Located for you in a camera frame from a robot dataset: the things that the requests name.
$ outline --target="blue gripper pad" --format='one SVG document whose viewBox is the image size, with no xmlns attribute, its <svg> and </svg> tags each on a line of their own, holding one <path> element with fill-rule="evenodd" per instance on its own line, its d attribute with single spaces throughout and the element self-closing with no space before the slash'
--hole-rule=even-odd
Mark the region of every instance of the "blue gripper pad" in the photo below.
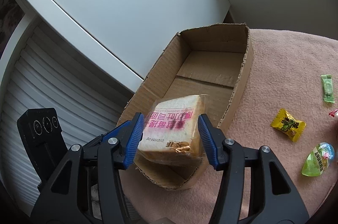
<svg viewBox="0 0 338 224">
<path fill-rule="evenodd" d="M 123 160 L 125 169 L 127 169 L 134 162 L 137 147 L 139 146 L 139 142 L 142 137 L 143 126 L 144 116 L 143 114 L 140 114 L 126 145 L 125 158 Z"/>
<path fill-rule="evenodd" d="M 113 129 L 111 132 L 107 133 L 102 141 L 106 141 L 108 140 L 109 138 L 111 137 L 116 137 L 118 135 L 118 133 L 120 132 L 120 130 L 125 127 L 125 126 L 128 126 L 129 124 L 131 123 L 130 120 L 127 120 L 126 122 L 122 123 L 120 126 L 116 127 L 115 129 Z"/>
<path fill-rule="evenodd" d="M 207 154 L 209 164 L 213 166 L 214 169 L 217 169 L 219 166 L 219 161 L 217 158 L 217 147 L 201 115 L 198 117 L 198 131 L 199 135 L 201 136 L 203 147 Z"/>
</svg>

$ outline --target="pink fleece blanket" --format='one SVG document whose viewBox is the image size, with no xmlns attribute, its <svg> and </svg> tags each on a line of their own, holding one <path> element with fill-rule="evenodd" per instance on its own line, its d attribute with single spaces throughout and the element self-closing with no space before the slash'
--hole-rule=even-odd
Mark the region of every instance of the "pink fleece blanket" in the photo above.
<svg viewBox="0 0 338 224">
<path fill-rule="evenodd" d="M 328 142 L 337 148 L 338 117 L 332 118 L 328 112 L 338 104 L 324 103 L 320 75 L 332 74 L 338 101 L 338 41 L 291 31 L 250 30 L 250 33 L 253 64 L 227 137 L 245 147 L 257 149 L 268 145 L 312 215 L 338 179 L 335 163 L 318 177 L 301 174 L 306 157 L 318 143 Z M 270 127 L 280 108 L 307 124 L 296 143 Z M 177 224 L 206 224 L 215 205 L 222 172 L 209 166 L 191 189 L 183 191 L 165 191 L 132 167 L 120 175 L 125 195 L 146 221 L 168 217 Z M 248 211 L 249 183 L 246 173 L 241 217 Z"/>
</svg>

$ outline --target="packaged bread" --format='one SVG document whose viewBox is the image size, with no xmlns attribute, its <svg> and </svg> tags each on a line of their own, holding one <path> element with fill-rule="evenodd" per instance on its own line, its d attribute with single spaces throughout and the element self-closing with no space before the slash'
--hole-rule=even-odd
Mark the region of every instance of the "packaged bread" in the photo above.
<svg viewBox="0 0 338 224">
<path fill-rule="evenodd" d="M 206 113 L 207 95 L 156 101 L 145 118 L 138 151 L 147 160 L 183 166 L 201 160 L 198 116 Z"/>
</svg>

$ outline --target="cardboard box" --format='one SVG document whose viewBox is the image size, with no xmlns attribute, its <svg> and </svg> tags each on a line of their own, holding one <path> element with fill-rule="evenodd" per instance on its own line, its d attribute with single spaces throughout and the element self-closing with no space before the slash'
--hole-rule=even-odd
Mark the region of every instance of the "cardboard box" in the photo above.
<svg viewBox="0 0 338 224">
<path fill-rule="evenodd" d="M 125 107 L 118 125 L 135 112 L 148 114 L 160 98 L 208 94 L 207 112 L 213 126 L 226 133 L 243 94 L 253 59 L 245 24 L 215 24 L 182 31 L 174 36 L 146 79 Z M 167 190 L 190 188 L 208 165 L 185 167 L 152 163 L 136 154 L 135 164 L 153 183 Z"/>
</svg>

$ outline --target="cardboard box flap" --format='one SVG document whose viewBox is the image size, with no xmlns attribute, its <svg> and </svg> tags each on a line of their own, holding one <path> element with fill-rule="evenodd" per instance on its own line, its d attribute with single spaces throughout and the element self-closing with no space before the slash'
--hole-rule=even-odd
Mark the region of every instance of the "cardboard box flap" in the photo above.
<svg viewBox="0 0 338 224">
<path fill-rule="evenodd" d="M 244 53 L 192 51 L 177 75 L 233 88 L 243 57 Z"/>
<path fill-rule="evenodd" d="M 141 112 L 144 115 L 147 115 L 156 99 L 158 99 L 158 96 L 154 95 L 147 88 L 141 85 L 124 108 L 124 111 L 117 122 L 117 126 L 127 120 L 132 120 L 136 112 Z"/>
<path fill-rule="evenodd" d="M 231 95 L 228 108 L 226 109 L 224 116 L 219 121 L 217 126 L 223 131 L 223 133 L 226 133 L 226 131 L 229 129 L 229 126 L 232 122 L 236 109 L 239 105 L 239 102 L 241 100 L 242 94 L 246 86 L 246 82 L 249 77 L 253 59 L 254 59 L 254 50 L 252 48 L 251 36 L 249 34 L 247 41 L 247 51 L 243 58 L 243 65 L 241 67 L 241 71 L 238 76 L 238 81 L 236 82 L 234 92 Z"/>
<path fill-rule="evenodd" d="M 232 88 L 206 82 L 177 77 L 164 98 L 178 98 L 188 95 L 209 95 L 207 114 L 213 126 L 217 126 L 228 107 Z"/>
<path fill-rule="evenodd" d="M 175 181 L 175 186 L 177 187 L 186 181 L 181 175 L 171 170 L 169 166 L 150 162 L 139 153 L 136 153 L 135 161 L 137 161 L 137 167 L 141 172 L 143 172 L 142 170 L 147 170 L 146 176 L 155 184 L 160 183 L 163 186 L 172 187 L 173 181 Z"/>
<path fill-rule="evenodd" d="M 245 24 L 215 24 L 180 34 L 193 51 L 245 53 L 248 30 Z"/>
<path fill-rule="evenodd" d="M 144 87 L 162 98 L 190 52 L 183 38 L 175 35 L 147 75 Z"/>
</svg>

